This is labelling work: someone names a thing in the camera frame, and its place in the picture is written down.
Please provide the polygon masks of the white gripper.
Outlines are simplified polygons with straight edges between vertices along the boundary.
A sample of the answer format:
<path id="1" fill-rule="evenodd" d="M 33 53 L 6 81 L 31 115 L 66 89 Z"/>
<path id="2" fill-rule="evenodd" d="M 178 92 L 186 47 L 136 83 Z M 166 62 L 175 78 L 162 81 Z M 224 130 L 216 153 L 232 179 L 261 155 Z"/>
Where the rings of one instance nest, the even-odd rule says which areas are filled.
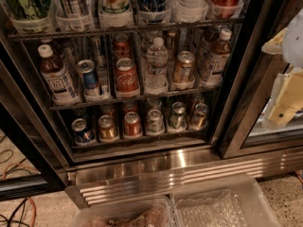
<path id="1" fill-rule="evenodd" d="M 261 51 L 270 55 L 282 53 L 283 60 L 294 66 L 290 73 L 277 75 L 264 113 L 263 127 L 280 129 L 303 109 L 303 69 L 299 68 L 303 67 L 303 9 Z"/>

